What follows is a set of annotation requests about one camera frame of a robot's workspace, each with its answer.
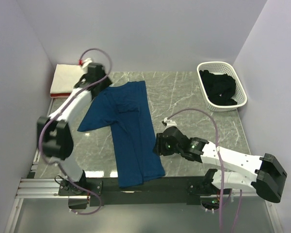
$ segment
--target gray marble surface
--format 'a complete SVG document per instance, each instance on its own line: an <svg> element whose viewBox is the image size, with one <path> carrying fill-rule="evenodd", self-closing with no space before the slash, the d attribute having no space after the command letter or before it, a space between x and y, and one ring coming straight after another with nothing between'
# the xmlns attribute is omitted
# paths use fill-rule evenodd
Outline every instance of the gray marble surface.
<svg viewBox="0 0 291 233"><path fill-rule="evenodd" d="M206 108L198 85L196 72L114 72L110 75L114 86L129 81L145 80L147 98L152 115L155 133L164 130L162 120L183 108L205 110L215 119L222 147L241 153L250 153L237 110L230 112L211 112ZM55 111L64 99L53 102L51 112ZM110 127L87 133L80 133L77 128L85 116L88 105L70 126L74 140L74 154L87 177L116 177L116 163ZM201 137L214 142L214 127L207 116L196 111L187 111L173 117L178 128L188 137ZM204 175L209 168L218 168L190 162L179 155L161 157L166 176ZM54 178L59 170L39 161L35 178Z"/></svg>

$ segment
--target white plastic basket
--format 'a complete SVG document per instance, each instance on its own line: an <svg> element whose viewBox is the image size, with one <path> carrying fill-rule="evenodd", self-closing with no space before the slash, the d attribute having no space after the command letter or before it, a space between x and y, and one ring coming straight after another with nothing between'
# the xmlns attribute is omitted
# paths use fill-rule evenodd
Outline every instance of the white plastic basket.
<svg viewBox="0 0 291 233"><path fill-rule="evenodd" d="M216 105L208 99L208 96L206 94L202 79L200 77L199 71L207 69L210 73L213 74L227 74L231 76L233 79L235 79L236 82L236 92L235 95L232 97L238 104L237 105L230 105L230 106L219 106ZM241 84L241 81L239 80L234 68L226 62L203 62L198 65L197 67L197 73L198 73L198 82L200 89L202 91L204 101L206 103L206 106L209 110L214 112L226 112L226 111L232 111L238 107L244 106L247 103L247 95L243 89L243 86Z"/></svg>

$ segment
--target navy blue garment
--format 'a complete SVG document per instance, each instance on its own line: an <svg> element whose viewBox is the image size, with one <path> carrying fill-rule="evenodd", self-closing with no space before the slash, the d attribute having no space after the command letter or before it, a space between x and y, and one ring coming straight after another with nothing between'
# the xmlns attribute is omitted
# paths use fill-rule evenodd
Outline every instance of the navy blue garment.
<svg viewBox="0 0 291 233"><path fill-rule="evenodd" d="M120 187L142 184L165 175L153 153L155 133L146 97L146 83L107 87L93 100L78 131L111 127Z"/></svg>

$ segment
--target white arm segment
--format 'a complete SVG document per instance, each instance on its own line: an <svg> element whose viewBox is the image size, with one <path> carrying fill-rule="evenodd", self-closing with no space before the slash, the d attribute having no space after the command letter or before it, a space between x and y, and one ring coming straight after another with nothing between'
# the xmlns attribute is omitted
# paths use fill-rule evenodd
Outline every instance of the white arm segment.
<svg viewBox="0 0 291 233"><path fill-rule="evenodd" d="M66 103L78 92L81 88L73 89L70 96L67 100L52 114L49 115L50 119L54 118L66 105ZM75 117L92 101L92 94L90 91L85 90L81 92L73 101L72 103L64 110L61 116L58 117L57 121L64 120L68 122L69 125L73 122ZM83 170L79 167L75 157L73 156L73 152L71 155L66 158L65 160L60 160L58 158L52 157L53 160L59 161L69 178L74 181L78 182L82 176Z"/></svg>
<svg viewBox="0 0 291 233"><path fill-rule="evenodd" d="M241 189L246 192L255 192L255 188L251 185L251 180L237 172L224 173L224 188ZM217 171L213 176L212 184L221 189L221 171Z"/></svg>
<svg viewBox="0 0 291 233"><path fill-rule="evenodd" d="M219 147L219 149L224 168L235 171L244 177L246 176L251 181L257 180L258 175L255 173L255 170L259 170L261 167L262 161L260 160L260 156L242 154L223 147ZM200 156L203 163L220 166L214 143L209 142L206 144L203 148L203 153L204 154Z"/></svg>

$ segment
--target white wall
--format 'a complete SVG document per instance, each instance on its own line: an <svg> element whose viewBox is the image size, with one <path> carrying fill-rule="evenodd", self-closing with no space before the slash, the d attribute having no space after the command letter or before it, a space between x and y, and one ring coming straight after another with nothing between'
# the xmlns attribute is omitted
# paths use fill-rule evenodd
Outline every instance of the white wall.
<svg viewBox="0 0 291 233"><path fill-rule="evenodd" d="M30 169L53 67L14 0L0 0L0 233Z"/></svg>
<svg viewBox="0 0 291 233"><path fill-rule="evenodd" d="M85 49L99 47L114 71L180 71L233 63L266 0L17 2L54 65L75 64Z"/></svg>
<svg viewBox="0 0 291 233"><path fill-rule="evenodd" d="M248 95L241 118L254 154L275 155L288 173L276 205L291 233L291 0L268 0L234 67Z"/></svg>

